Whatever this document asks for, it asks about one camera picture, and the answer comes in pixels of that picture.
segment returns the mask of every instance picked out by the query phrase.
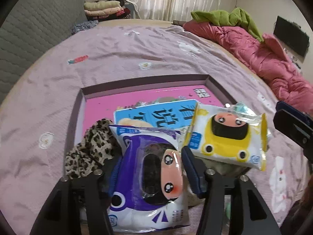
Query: pink comforter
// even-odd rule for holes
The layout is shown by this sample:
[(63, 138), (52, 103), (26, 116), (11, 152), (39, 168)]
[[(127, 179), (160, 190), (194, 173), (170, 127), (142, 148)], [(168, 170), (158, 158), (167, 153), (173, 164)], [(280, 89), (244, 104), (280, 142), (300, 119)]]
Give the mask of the pink comforter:
[(264, 43), (260, 43), (239, 26), (213, 26), (191, 20), (183, 27), (228, 50), (261, 77), (279, 100), (313, 114), (312, 86), (301, 76), (273, 35), (263, 34)]

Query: purple triangle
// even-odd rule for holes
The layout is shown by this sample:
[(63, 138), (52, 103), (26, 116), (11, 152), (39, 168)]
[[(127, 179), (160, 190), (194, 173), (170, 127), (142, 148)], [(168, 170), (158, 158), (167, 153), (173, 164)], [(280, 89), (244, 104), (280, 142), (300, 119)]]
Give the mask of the purple triangle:
[(152, 219), (154, 223), (157, 223), (157, 219), (159, 218), (161, 211)]
[(162, 222), (168, 222), (166, 214), (165, 214), (165, 211), (164, 211), (164, 214), (163, 214), (163, 217), (162, 217)]

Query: purple wet wipes package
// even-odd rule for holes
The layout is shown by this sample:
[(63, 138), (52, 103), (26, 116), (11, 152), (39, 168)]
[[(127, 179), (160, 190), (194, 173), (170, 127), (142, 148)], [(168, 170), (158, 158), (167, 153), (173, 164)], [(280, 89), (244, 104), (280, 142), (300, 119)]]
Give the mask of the purple wet wipes package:
[(189, 225), (179, 132), (130, 126), (110, 129), (123, 150), (108, 211), (113, 230), (149, 232)]

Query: wet wipes package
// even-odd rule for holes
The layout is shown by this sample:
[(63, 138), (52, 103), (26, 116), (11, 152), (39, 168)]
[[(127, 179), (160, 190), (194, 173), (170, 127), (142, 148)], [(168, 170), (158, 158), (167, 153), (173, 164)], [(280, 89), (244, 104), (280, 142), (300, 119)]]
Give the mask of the wet wipes package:
[(197, 104), (185, 144), (195, 156), (265, 170), (269, 131), (265, 114)]
[(110, 130), (123, 152), (108, 211), (113, 230), (149, 232), (189, 225), (179, 132), (119, 125)]

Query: blue fuzzy cloth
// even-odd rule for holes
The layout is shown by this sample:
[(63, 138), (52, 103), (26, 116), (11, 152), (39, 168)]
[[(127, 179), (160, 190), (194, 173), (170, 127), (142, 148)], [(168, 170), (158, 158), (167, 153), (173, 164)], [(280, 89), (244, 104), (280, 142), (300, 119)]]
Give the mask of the blue fuzzy cloth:
[(98, 20), (86, 21), (86, 22), (77, 24), (77, 25), (75, 25), (73, 27), (72, 35), (80, 32), (80, 31), (84, 31), (84, 30), (88, 30), (88, 29), (94, 28), (98, 24), (99, 24)]

